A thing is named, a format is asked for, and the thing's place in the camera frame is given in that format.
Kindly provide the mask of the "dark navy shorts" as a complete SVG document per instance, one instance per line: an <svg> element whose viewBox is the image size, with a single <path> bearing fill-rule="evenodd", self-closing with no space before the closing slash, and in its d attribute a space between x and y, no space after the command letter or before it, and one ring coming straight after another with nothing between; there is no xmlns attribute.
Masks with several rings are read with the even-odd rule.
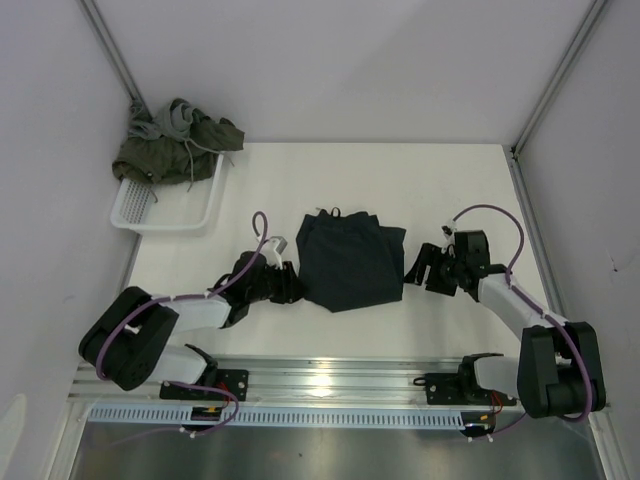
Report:
<svg viewBox="0 0 640 480"><path fill-rule="evenodd" d="M405 236L366 211L305 215L296 236L304 299L332 313L401 301Z"/></svg>

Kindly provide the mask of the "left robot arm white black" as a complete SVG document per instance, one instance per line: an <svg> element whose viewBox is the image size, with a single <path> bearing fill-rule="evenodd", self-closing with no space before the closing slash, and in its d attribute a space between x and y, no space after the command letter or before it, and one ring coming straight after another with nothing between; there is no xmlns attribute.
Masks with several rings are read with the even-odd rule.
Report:
<svg viewBox="0 0 640 480"><path fill-rule="evenodd" d="M176 381L197 400L216 390L214 360L195 346L171 346L170 337L204 328L227 329L260 301L287 305L302 299L305 287L293 264L271 265L245 252L233 270L202 294L152 297L133 286L123 290L82 337L78 353L97 376L124 391L143 383Z"/></svg>

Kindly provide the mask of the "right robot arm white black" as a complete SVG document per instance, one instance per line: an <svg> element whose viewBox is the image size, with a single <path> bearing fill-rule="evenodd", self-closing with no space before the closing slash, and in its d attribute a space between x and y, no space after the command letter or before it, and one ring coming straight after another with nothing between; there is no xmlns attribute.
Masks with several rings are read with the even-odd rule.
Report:
<svg viewBox="0 0 640 480"><path fill-rule="evenodd" d="M496 315L520 347L515 357L466 355L455 374L426 374L421 383L443 388L444 405L456 398L482 405L495 393L520 402L532 418L579 421L602 410L606 390L595 329L557 316L532 298L505 265L492 262L483 231L444 232L449 245L423 244L405 283L445 296L464 291Z"/></svg>

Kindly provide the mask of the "grey shorts with drawstring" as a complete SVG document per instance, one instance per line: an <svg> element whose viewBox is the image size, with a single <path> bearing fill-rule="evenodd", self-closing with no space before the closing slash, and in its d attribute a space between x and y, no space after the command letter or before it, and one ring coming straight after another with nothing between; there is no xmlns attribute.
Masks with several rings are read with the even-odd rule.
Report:
<svg viewBox="0 0 640 480"><path fill-rule="evenodd" d="M186 142L191 128L204 118L204 113L188 101L176 98L152 116L141 101L129 106L128 136L153 141L167 137Z"/></svg>

